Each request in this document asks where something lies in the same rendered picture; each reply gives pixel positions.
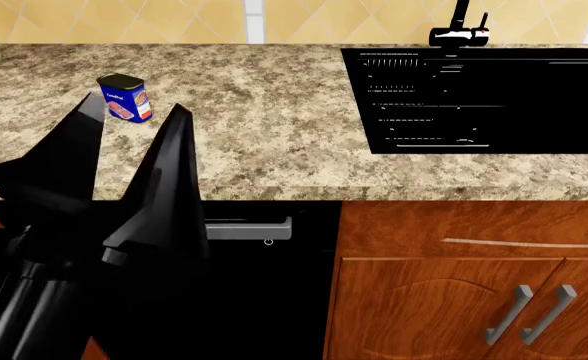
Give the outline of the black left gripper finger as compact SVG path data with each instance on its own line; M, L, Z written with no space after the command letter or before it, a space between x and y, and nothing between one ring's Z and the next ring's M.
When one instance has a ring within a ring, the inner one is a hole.
M64 214L91 205L105 102L89 92L21 158L0 163L0 197Z
M104 240L103 262L209 257L193 115L182 105L175 104L159 128L120 204L132 214Z

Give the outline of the blue luncheon meat can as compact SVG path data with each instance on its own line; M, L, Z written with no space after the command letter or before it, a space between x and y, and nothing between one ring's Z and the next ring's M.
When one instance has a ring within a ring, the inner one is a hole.
M152 117L144 80L125 74L104 74L97 78L109 113L128 122L142 123Z

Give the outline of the black dishwasher front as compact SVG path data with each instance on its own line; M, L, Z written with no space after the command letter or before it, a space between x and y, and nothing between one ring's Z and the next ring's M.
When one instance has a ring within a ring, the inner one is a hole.
M341 204L207 201L205 223L282 223L289 240L209 240L203 272L177 297L99 277L66 331L89 332L105 360L321 360Z

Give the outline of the wooden drawer front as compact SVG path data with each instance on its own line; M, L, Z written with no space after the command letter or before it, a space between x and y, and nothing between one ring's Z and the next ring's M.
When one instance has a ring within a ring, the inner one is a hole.
M588 201L346 201L341 257L588 257L588 248L519 248L443 239L588 244Z

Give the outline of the black sink faucet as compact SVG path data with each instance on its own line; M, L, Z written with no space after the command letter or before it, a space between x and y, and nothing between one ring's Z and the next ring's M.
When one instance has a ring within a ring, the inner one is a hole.
M490 30L486 27L488 12L483 14L479 26L473 28L463 26L469 2L470 0L457 0L450 25L447 28L431 29L428 38L430 47L484 47L488 44L490 38Z

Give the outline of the black kitchen sink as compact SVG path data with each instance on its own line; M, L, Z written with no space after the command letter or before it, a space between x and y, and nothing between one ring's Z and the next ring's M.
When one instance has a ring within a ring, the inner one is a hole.
M588 155L588 48L345 48L375 154Z

